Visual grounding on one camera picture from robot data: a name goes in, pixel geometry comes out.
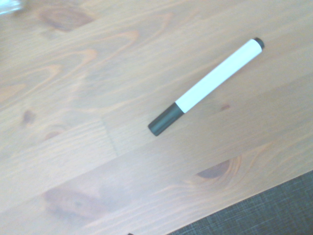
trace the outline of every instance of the wood grain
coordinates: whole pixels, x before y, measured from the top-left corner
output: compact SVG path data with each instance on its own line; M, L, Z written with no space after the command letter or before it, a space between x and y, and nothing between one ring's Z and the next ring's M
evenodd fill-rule
M0 234L166 234L313 170L313 2L29 0L0 17ZM266 48L159 137L248 39Z

